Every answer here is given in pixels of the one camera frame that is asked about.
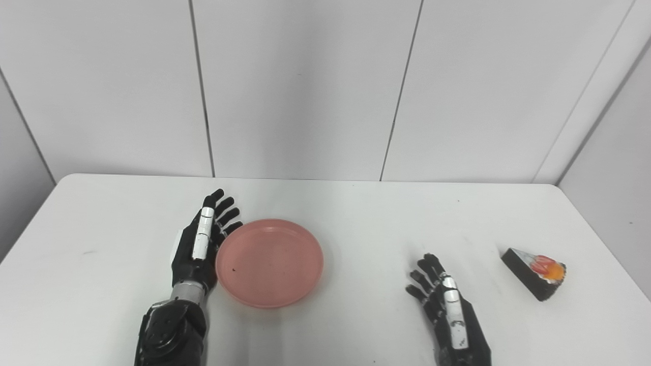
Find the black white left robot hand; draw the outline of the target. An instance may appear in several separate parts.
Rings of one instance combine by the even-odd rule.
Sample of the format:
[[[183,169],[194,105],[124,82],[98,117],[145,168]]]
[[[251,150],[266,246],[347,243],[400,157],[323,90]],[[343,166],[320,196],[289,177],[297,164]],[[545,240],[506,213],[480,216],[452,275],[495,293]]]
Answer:
[[[225,239],[242,222],[237,222],[240,209],[233,197],[217,189],[204,198],[202,207],[181,232],[172,260],[172,285],[193,282],[209,293],[218,282],[216,255]]]

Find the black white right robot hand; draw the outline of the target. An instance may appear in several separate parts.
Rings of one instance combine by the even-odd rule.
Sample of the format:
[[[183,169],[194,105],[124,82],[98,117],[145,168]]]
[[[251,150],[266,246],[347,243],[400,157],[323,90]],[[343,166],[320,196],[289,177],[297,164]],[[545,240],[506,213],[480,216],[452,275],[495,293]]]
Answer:
[[[410,272],[405,290],[423,308],[431,324],[437,365],[491,365],[491,348],[472,304],[438,257],[425,253]]]

